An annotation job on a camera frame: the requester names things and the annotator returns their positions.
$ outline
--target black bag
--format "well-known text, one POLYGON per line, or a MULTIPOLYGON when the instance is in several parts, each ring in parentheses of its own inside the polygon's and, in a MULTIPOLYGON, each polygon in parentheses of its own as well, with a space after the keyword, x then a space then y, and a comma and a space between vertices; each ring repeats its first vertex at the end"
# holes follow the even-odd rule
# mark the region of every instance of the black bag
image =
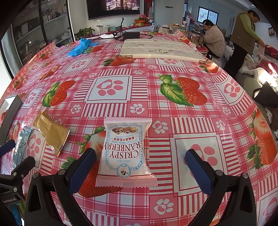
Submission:
POLYGON ((278 108, 278 94, 268 82, 265 82, 262 88, 253 91, 253 99, 255 102, 261 103, 264 107, 278 108))

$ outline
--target gold wrapper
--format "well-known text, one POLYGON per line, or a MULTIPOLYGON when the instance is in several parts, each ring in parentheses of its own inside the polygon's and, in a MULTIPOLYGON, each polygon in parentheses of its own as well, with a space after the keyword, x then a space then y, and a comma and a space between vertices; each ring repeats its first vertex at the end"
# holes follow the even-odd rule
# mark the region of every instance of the gold wrapper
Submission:
POLYGON ((41 112, 35 118, 33 126, 41 132, 55 155, 59 156, 70 133, 69 129, 52 121, 47 111, 41 112))

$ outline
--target seated person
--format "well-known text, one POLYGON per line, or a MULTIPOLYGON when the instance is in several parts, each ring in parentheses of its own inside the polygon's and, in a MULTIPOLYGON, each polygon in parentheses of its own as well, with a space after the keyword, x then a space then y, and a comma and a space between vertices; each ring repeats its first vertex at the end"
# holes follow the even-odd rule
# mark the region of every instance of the seated person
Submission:
POLYGON ((219 58, 224 54, 225 38, 220 28, 208 19, 203 21, 206 30, 204 46, 208 48, 207 58, 209 55, 219 58))

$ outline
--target metal bolt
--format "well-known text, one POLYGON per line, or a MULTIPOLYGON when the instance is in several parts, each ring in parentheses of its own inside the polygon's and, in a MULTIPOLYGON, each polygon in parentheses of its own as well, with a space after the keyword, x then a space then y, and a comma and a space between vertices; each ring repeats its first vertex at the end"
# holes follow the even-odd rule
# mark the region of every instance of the metal bolt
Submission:
POLYGON ((65 171, 64 169, 61 169, 61 170, 58 171, 58 174, 59 174, 59 175, 63 175, 65 172, 66 172, 66 171, 65 171))
POLYGON ((39 176, 39 173, 34 173, 33 178, 37 178, 39 176))
POLYGON ((248 178, 248 174, 247 173, 243 173, 242 176, 247 179, 248 178))
POLYGON ((223 175, 223 172, 222 172, 221 170, 219 170, 219 169, 216 170, 215 173, 216 173, 216 175, 218 175, 218 176, 222 176, 222 175, 223 175))

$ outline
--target pink checkered tablecloth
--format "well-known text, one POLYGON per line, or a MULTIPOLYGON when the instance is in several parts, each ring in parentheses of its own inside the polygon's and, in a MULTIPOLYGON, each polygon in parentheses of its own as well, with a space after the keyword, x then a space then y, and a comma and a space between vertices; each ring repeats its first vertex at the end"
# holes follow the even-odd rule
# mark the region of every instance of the pink checkered tablecloth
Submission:
MULTIPOLYGON (((175 35, 154 38, 178 41, 175 35)), ((14 127, 21 131, 31 126, 43 105, 48 104, 52 119, 70 129, 58 157, 39 131, 33 130, 23 158, 33 156, 36 166, 24 179, 24 193, 35 171, 55 174, 71 157, 79 158, 88 145, 101 149, 101 133, 94 133, 103 126, 105 117, 150 117, 153 123, 145 138, 145 157, 158 186, 123 188, 93 198, 74 194, 94 225, 188 225, 207 199, 184 161, 190 148, 214 169, 229 175, 250 175, 258 225, 264 225, 278 204, 277 148, 272 137, 260 140, 262 134, 256 133, 254 126, 260 112, 242 87, 221 68, 215 71, 197 63, 169 60, 166 55, 165 59, 121 62, 116 56, 123 42, 96 42, 97 47, 76 57, 68 57, 68 52, 78 42, 61 48, 50 44, 20 70, 1 99, 18 94, 23 100, 11 134, 15 133, 14 127), (199 83, 198 92, 193 93, 200 95, 197 100, 205 96, 205 104, 181 104, 188 95, 183 87, 186 84, 178 82, 181 77, 199 83), (74 83, 67 97, 61 95, 58 98, 62 100, 45 103, 53 84, 65 81, 74 83), (254 151, 259 145, 260 157, 254 151), (272 145, 272 150, 266 150, 265 145, 272 145)), ((197 100, 188 98, 188 103, 197 100)), ((11 172, 12 161, 12 152, 3 156, 1 173, 11 172)), ((69 224, 57 196, 53 197, 61 218, 69 224)), ((226 194, 215 220, 221 217, 227 198, 226 194)))

